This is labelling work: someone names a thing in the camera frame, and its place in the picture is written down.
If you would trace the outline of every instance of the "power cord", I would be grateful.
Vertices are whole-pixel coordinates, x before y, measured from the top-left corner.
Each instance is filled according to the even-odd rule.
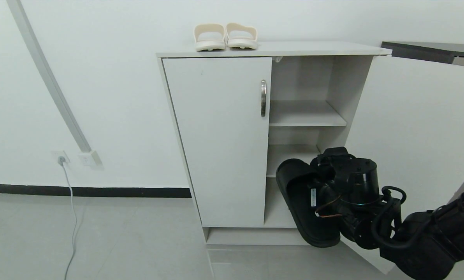
[[[59,163],[59,165],[61,165],[61,167],[63,167],[64,175],[66,176],[66,182],[68,183],[68,187],[70,188],[71,209],[73,210],[73,215],[75,215],[75,227],[73,228],[73,234],[72,234],[72,237],[71,237],[71,245],[72,245],[72,248],[73,248],[73,253],[71,255],[70,262],[68,263],[68,267],[66,267],[66,272],[64,273],[64,280],[66,280],[66,278],[68,277],[68,270],[70,269],[71,262],[73,260],[73,257],[75,256],[75,253],[76,253],[75,231],[76,231],[76,226],[77,226],[77,223],[78,223],[78,219],[77,219],[77,216],[76,216],[76,213],[75,213],[75,206],[73,206],[73,189],[71,187],[70,180],[68,179],[68,172],[66,172],[66,168],[64,167],[65,162],[66,162],[66,159],[63,156],[60,156],[57,159],[57,163]]]

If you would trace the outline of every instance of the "electrical outlet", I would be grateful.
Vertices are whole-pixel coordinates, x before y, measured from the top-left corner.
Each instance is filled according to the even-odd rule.
[[[81,163],[85,166],[97,166],[100,165],[100,158],[96,151],[81,152],[78,154],[78,158]]]
[[[70,162],[70,159],[68,158],[68,156],[66,155],[66,153],[63,150],[52,150],[52,151],[50,151],[50,153],[52,154],[52,157],[54,158],[55,163],[57,163],[57,159],[60,156],[63,156],[66,159],[65,163]]]

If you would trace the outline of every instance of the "cable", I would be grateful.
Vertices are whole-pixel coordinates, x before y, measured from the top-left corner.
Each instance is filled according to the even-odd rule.
[[[403,191],[400,188],[393,187],[393,186],[384,186],[381,189],[381,191],[383,192],[383,195],[385,195],[385,196],[391,196],[391,192],[389,190],[395,190],[395,191],[401,193],[400,204],[403,204],[403,202],[405,202],[405,200],[407,200],[407,194],[405,193],[405,191]]]
[[[66,177],[66,182],[68,183],[68,188],[70,188],[71,209],[73,210],[73,215],[75,215],[75,227],[73,228],[73,234],[72,234],[72,237],[71,237],[71,245],[72,245],[72,248],[73,248],[73,253],[71,255],[70,262],[68,263],[68,266],[66,267],[66,272],[64,273],[64,280],[66,280],[66,278],[68,277],[68,270],[70,269],[71,262],[73,260],[73,257],[75,256],[75,253],[76,253],[75,231],[76,231],[76,226],[77,226],[77,223],[78,223],[78,219],[77,219],[77,216],[76,216],[76,213],[75,213],[75,206],[73,205],[73,189],[71,187],[70,180],[68,178],[68,172],[66,172],[66,168],[64,167],[65,161],[66,161],[66,159],[63,156],[60,156],[58,158],[57,162],[59,163],[59,165],[61,165],[61,167],[63,167],[64,175]]]
[[[334,217],[342,217],[343,215],[342,214],[332,214],[332,215],[320,215],[319,212],[326,208],[327,206],[331,205],[332,203],[334,202],[337,202],[338,199],[341,198],[341,195],[339,195],[338,197],[336,197],[336,199],[334,199],[333,201],[330,201],[330,202],[327,202],[326,204],[320,206],[317,208],[317,210],[315,210],[315,215],[317,217],[320,217],[320,218],[334,218]]]
[[[388,241],[385,241],[378,234],[378,225],[380,225],[383,215],[388,211],[388,209],[390,209],[393,206],[393,198],[390,195],[386,196],[385,198],[386,198],[385,207],[372,221],[372,225],[371,225],[372,237],[374,237],[374,239],[379,243],[379,245],[384,246],[384,247],[388,247],[388,248],[396,249],[396,250],[403,250],[406,248],[410,248],[417,241],[417,239],[421,236],[422,232],[426,229],[426,227],[429,225],[429,220],[422,223],[417,229],[417,231],[414,233],[414,235],[408,241],[396,242],[396,243],[390,243]]]

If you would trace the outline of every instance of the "white wall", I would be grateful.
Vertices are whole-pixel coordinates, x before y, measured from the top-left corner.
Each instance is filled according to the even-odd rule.
[[[35,1],[31,25],[104,170],[79,149],[0,0],[0,183],[64,186],[50,156],[64,149],[72,184],[186,187],[154,53],[193,40],[199,23],[253,25],[259,40],[464,43],[464,1]]]

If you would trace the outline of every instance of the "cabinet door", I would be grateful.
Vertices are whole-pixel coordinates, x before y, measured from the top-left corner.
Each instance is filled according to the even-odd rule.
[[[464,67],[375,57],[346,147],[377,163],[380,187],[407,193],[402,218],[449,202],[464,183]],[[394,266],[344,241],[381,271]]]
[[[272,59],[164,59],[196,202],[205,227],[264,224]]]

